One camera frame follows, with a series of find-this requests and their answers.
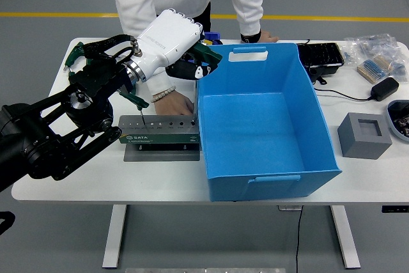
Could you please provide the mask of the person's left hand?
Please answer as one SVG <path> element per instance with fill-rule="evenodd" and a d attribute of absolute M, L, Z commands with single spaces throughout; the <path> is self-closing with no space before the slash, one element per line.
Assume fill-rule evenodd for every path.
<path fill-rule="evenodd" d="M 276 43 L 278 41 L 278 36 L 273 36 L 269 31 L 261 30 L 258 43 Z"/>

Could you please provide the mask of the person's right hand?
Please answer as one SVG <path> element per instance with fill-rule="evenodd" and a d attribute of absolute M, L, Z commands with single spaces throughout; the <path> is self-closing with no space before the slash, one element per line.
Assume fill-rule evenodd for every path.
<path fill-rule="evenodd" d="M 194 111 L 194 104 L 175 87 L 155 94 L 151 101 L 157 115 L 192 115 Z"/>

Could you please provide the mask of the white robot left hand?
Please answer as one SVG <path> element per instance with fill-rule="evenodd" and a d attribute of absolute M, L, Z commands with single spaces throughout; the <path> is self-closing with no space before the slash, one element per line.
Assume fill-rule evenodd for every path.
<path fill-rule="evenodd" d="M 212 73 L 222 56 L 201 43 L 203 27 L 173 9 L 164 10 L 138 37 L 128 62 L 142 82 L 158 68 L 175 78 L 199 80 Z"/>

